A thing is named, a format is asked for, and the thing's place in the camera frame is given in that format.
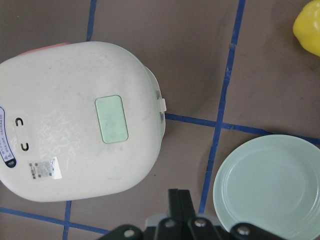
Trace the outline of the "green plate near right arm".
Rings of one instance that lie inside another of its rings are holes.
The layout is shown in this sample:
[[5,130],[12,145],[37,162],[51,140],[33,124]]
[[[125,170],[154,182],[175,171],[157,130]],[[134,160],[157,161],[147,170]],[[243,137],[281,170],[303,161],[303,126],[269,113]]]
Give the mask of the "green plate near right arm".
[[225,230],[250,223],[287,240],[320,235],[320,150],[290,135],[245,142],[223,161],[213,184]]

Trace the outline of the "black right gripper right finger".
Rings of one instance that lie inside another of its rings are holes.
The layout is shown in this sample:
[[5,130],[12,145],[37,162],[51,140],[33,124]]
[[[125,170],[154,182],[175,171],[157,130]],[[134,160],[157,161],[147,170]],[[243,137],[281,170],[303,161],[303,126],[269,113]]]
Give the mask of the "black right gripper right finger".
[[218,218],[207,213],[196,214],[189,190],[178,191],[184,240],[226,240]]

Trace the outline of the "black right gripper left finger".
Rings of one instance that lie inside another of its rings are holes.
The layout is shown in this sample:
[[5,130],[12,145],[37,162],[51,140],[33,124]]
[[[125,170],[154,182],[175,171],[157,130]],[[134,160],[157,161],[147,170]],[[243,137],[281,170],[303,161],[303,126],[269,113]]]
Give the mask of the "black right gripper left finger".
[[154,240],[180,240],[182,236],[182,210],[178,189],[168,190],[168,216],[159,221]]

